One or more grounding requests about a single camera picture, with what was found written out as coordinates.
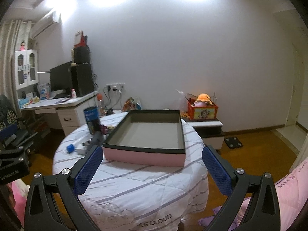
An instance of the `orange plush toy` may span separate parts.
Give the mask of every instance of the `orange plush toy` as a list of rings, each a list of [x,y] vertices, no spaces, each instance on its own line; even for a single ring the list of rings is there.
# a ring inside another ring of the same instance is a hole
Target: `orange plush toy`
[[[196,107],[202,107],[202,106],[207,106],[207,105],[213,105],[211,102],[211,98],[208,94],[200,94],[198,95],[198,98],[195,101],[195,106]]]

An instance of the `silver bolt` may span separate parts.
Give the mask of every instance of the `silver bolt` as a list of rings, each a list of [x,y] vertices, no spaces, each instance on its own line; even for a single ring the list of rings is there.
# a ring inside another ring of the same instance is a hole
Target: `silver bolt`
[[[62,170],[63,175],[67,175],[69,172],[70,172],[69,168],[65,168],[65,169]]]
[[[272,177],[272,175],[271,175],[270,173],[268,173],[268,172],[266,172],[266,173],[264,174],[264,176],[265,176],[266,178],[271,178],[271,177]]]
[[[38,177],[40,177],[41,176],[41,173],[35,173],[34,174],[34,178],[38,178]]]
[[[237,172],[238,174],[242,175],[242,174],[245,173],[245,170],[239,167],[239,168],[236,169],[236,172]]]

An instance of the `striped tablecloth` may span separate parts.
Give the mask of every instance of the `striped tablecloth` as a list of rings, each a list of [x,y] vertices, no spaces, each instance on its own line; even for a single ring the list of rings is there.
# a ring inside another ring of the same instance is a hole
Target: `striped tablecloth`
[[[116,126],[126,115],[101,118]],[[101,230],[177,231],[182,217],[204,210],[208,198],[207,169],[201,154],[204,144],[195,130],[182,121],[186,160],[184,167],[156,167],[116,161],[102,161],[88,189],[79,196]],[[71,168],[81,158],[66,147],[88,135],[84,125],[68,135],[57,149],[53,173]]]

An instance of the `air conditioner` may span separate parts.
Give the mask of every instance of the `air conditioner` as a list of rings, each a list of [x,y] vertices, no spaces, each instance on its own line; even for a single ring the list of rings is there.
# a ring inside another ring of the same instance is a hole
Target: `air conditioner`
[[[40,19],[30,31],[30,38],[35,39],[45,29],[49,28],[54,23],[58,23],[60,19],[60,13],[56,10],[50,11],[42,19]]]

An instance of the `white bottle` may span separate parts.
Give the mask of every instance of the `white bottle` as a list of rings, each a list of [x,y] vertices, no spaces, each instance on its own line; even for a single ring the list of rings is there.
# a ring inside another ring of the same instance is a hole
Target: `white bottle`
[[[76,99],[77,98],[77,95],[76,95],[76,92],[74,89],[72,89],[72,98],[73,99]]]

